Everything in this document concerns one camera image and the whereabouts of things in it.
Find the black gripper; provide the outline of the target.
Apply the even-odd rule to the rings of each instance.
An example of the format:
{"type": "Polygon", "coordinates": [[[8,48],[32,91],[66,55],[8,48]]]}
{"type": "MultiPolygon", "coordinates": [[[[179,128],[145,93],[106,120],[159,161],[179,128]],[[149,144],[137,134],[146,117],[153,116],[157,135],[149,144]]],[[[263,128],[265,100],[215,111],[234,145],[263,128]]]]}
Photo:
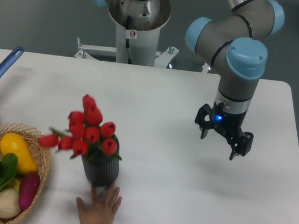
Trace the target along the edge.
{"type": "Polygon", "coordinates": [[[236,156],[244,157],[252,147],[254,135],[241,130],[245,116],[246,111],[240,114],[231,114],[222,111],[217,104],[213,105],[213,109],[210,105],[205,104],[199,108],[194,122],[199,126],[202,139],[207,136],[210,129],[226,138],[232,149],[229,160],[233,160],[236,156]]]}

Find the person's hand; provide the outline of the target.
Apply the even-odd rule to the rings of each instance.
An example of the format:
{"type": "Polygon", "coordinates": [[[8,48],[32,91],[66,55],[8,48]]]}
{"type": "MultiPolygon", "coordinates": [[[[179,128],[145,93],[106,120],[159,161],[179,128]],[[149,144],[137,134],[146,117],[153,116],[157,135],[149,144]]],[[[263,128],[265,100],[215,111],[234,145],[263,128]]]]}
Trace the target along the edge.
{"type": "Polygon", "coordinates": [[[113,224],[121,205],[120,188],[115,183],[106,190],[102,197],[97,195],[95,186],[91,186],[91,204],[89,209],[80,197],[76,197],[76,206],[80,224],[113,224]]]}

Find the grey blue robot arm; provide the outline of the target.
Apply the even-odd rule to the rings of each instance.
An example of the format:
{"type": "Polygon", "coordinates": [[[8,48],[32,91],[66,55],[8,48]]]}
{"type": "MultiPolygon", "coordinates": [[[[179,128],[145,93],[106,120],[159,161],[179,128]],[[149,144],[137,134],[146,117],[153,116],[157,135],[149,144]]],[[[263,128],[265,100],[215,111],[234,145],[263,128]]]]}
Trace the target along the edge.
{"type": "MultiPolygon", "coordinates": [[[[153,66],[160,30],[170,18],[169,0],[91,1],[108,7],[116,23],[117,62],[153,66]]],[[[274,0],[228,2],[232,16],[220,22],[206,17],[194,20],[185,42],[220,76],[214,104],[203,105],[195,118],[201,137],[213,129],[236,157],[246,155],[254,139],[241,125],[268,59],[262,40],[282,28],[285,15],[274,0]]]]}

